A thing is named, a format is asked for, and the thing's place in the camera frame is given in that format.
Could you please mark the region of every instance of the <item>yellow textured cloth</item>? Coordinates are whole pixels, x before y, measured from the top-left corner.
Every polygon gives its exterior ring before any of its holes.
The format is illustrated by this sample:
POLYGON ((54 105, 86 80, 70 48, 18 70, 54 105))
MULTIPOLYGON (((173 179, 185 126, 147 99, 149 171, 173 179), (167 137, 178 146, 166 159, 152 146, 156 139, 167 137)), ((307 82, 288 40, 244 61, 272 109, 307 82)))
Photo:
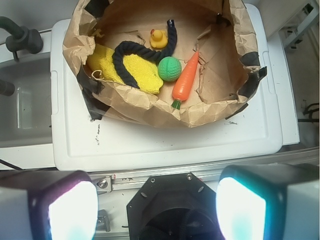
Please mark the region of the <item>yellow textured cloth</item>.
MULTIPOLYGON (((104 81, 125 83, 116 72, 112 55, 114 50, 99 44, 95 45, 92 55, 88 56, 86 64, 92 71, 101 70, 104 81)), ((156 64, 131 54, 123 57, 123 64, 128 72, 134 77, 141 91, 149 94, 158 94, 164 81, 159 77, 156 64)))

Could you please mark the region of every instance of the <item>green ball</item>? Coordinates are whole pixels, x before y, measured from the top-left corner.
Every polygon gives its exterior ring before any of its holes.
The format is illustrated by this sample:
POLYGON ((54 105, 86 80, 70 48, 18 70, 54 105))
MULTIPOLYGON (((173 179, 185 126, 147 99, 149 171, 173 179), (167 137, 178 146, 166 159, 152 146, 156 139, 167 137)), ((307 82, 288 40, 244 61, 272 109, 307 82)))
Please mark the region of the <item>green ball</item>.
POLYGON ((181 75, 181 63, 173 56, 167 56, 162 59, 158 66, 160 78, 167 82, 173 82, 181 75))

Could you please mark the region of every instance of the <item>rope toy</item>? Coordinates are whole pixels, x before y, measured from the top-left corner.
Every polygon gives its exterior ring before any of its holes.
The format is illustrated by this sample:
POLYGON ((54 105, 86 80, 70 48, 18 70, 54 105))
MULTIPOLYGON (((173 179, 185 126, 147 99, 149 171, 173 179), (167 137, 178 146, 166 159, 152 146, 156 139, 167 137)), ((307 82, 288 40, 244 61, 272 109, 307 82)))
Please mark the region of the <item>rope toy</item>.
POLYGON ((115 48, 114 54, 112 55, 114 68, 116 73, 128 86, 140 89, 137 81, 124 65, 124 55, 136 54, 147 61, 158 64, 162 59, 174 53, 178 40, 175 22, 170 19, 166 23, 168 25, 168 44, 162 51, 151 50, 133 41, 123 41, 115 48))

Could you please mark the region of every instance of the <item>metal frame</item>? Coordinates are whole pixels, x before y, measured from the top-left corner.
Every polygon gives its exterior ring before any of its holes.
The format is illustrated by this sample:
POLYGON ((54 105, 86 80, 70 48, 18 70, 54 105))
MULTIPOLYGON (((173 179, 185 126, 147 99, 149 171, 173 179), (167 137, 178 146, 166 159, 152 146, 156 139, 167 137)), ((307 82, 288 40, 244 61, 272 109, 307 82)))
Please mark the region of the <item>metal frame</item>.
POLYGON ((302 164, 309 163, 319 165, 319 147, 303 150, 280 152, 271 155, 246 157, 239 159, 221 160, 176 167, 162 167, 151 169, 138 169, 127 171, 92 172, 90 177, 95 183, 102 179, 110 179, 108 188, 100 188, 96 184, 99 194, 110 191, 139 189, 150 176, 162 176, 192 172, 204 182, 218 181, 222 170, 232 164, 302 164))
POLYGON ((130 240, 128 232, 117 232, 117 233, 96 233, 94 235, 94 240, 130 240))
POLYGON ((318 3, 315 0, 311 0, 309 3, 313 7, 313 10, 300 23, 296 30, 283 41, 284 48, 294 44, 313 24, 319 22, 318 3))

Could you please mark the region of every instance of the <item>white container lid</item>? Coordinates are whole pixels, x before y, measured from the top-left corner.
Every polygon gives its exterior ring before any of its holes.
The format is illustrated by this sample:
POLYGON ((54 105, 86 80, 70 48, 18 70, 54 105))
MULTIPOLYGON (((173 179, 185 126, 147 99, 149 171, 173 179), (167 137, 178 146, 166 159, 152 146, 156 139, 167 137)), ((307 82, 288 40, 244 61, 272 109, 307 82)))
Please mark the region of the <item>white container lid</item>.
POLYGON ((257 33, 260 64, 267 66, 268 74, 244 111, 195 128, 153 128, 108 117, 91 121, 77 79, 62 55, 70 20, 57 22, 50 63, 56 167, 87 172, 164 168, 277 152, 283 135, 266 35, 258 9, 246 6, 257 33))

